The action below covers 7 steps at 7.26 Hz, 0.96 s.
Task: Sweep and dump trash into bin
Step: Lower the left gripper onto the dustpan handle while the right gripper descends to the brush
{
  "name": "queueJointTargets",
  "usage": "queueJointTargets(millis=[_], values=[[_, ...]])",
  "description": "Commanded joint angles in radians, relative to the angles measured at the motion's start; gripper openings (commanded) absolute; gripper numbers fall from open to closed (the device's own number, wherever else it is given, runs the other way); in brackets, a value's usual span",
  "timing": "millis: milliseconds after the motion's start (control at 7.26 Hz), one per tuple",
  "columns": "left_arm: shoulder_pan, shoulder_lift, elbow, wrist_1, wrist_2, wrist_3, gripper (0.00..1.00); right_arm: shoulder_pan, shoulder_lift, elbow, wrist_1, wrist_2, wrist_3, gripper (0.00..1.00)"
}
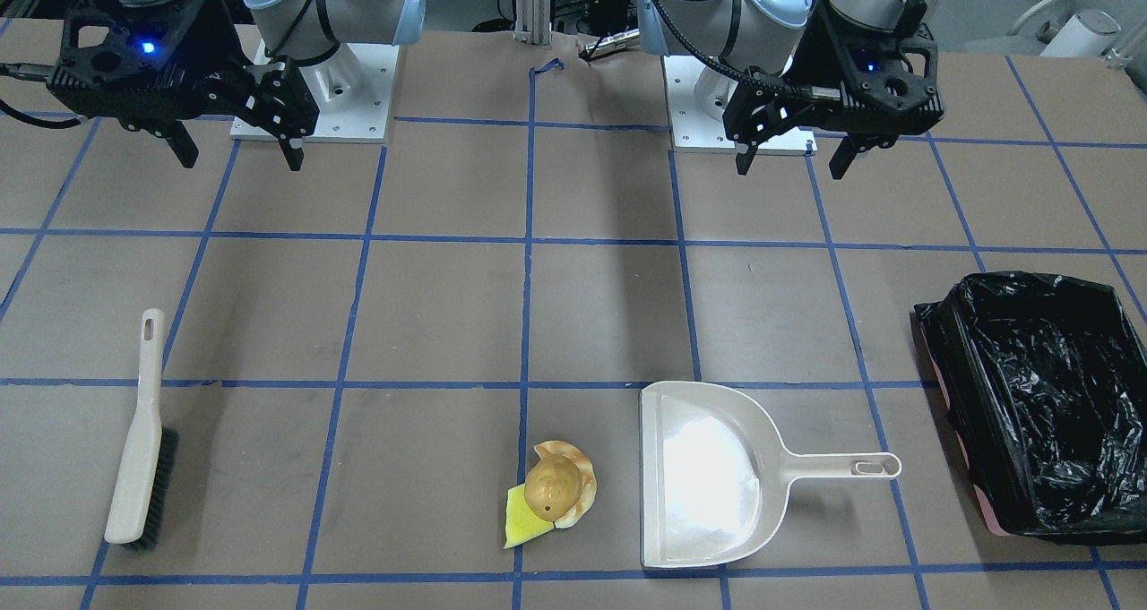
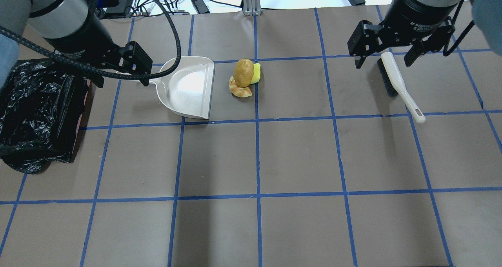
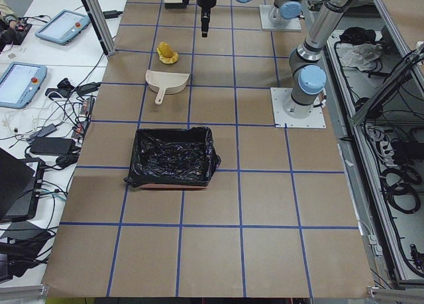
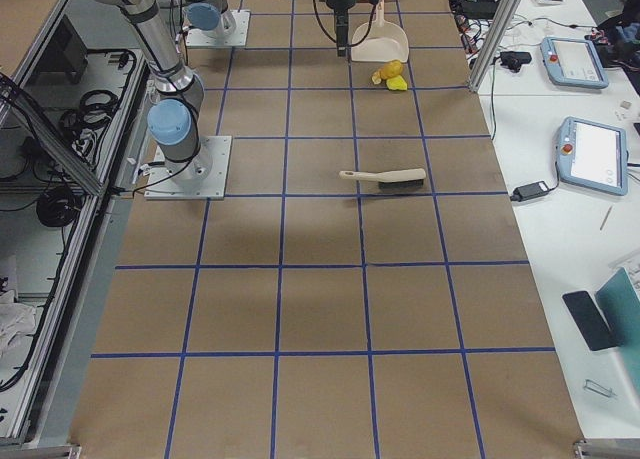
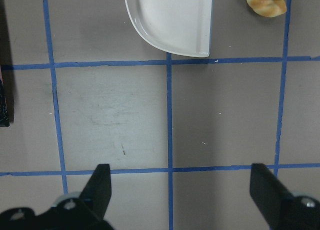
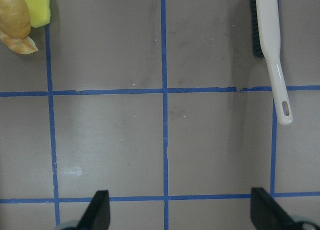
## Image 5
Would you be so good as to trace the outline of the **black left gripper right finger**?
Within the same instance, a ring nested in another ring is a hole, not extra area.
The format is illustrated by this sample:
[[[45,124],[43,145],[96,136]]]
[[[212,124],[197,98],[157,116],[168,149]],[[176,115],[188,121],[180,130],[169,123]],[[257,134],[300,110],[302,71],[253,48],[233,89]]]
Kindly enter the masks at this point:
[[[271,229],[319,229],[320,201],[289,191],[262,163],[253,163],[249,193]]]

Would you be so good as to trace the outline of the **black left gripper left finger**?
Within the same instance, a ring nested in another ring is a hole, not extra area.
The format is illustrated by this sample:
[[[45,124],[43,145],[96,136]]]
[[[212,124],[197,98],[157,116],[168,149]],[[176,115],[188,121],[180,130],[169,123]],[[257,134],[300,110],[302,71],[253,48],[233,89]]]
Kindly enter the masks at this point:
[[[109,164],[99,164],[81,192],[59,197],[37,215],[29,207],[0,213],[1,229],[112,229],[104,220],[112,196]]]

